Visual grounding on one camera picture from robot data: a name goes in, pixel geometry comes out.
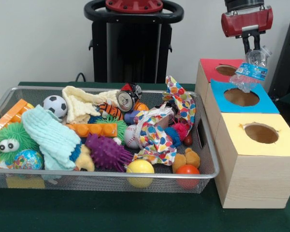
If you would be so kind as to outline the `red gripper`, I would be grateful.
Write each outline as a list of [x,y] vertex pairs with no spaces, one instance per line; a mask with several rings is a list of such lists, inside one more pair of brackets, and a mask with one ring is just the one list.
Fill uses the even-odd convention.
[[254,38],[254,50],[260,50],[260,33],[272,27],[273,10],[271,6],[256,6],[234,10],[221,15],[222,30],[226,37],[241,36],[245,54],[250,51],[249,37]]

